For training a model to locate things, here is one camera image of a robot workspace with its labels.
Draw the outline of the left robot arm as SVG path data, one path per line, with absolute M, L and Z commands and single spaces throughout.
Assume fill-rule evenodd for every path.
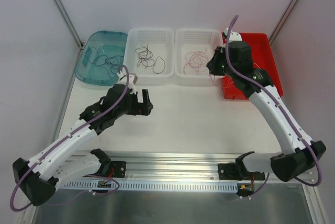
M 99 101 L 85 108 L 68 133 L 54 141 L 29 160 L 18 158 L 13 163 L 15 191 L 21 190 L 29 205 L 46 203 L 63 185 L 83 176 L 109 177 L 113 161 L 101 149 L 90 151 L 79 161 L 66 160 L 81 146 L 112 127 L 123 115 L 148 116 L 153 109 L 149 91 L 138 93 L 125 84 L 115 84 Z

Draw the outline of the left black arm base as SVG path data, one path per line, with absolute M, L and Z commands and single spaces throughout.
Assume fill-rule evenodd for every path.
M 101 177 L 124 178 L 126 175 L 125 161 L 112 161 L 110 157 L 101 149 L 94 149 L 90 152 L 98 158 L 99 167 L 93 175 Z

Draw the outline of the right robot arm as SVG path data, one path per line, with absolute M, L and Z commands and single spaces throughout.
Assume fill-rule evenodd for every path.
M 319 160 L 325 144 L 315 141 L 298 124 L 281 100 L 274 82 L 264 69 L 255 68 L 251 47 L 245 41 L 218 46 L 207 63 L 211 75 L 228 76 L 235 87 L 258 109 L 280 145 L 279 153 L 247 152 L 236 158 L 235 174 L 247 179 L 253 172 L 273 173 L 283 182 L 316 167 L 322 179 Z

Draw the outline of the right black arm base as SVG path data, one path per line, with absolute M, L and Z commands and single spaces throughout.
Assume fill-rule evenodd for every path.
M 254 151 L 250 151 L 238 156 L 233 163 L 219 163 L 218 176 L 220 180 L 251 180 L 251 181 L 263 181 L 265 180 L 265 173 L 261 172 L 249 172 L 243 164 L 243 159 L 254 154 Z

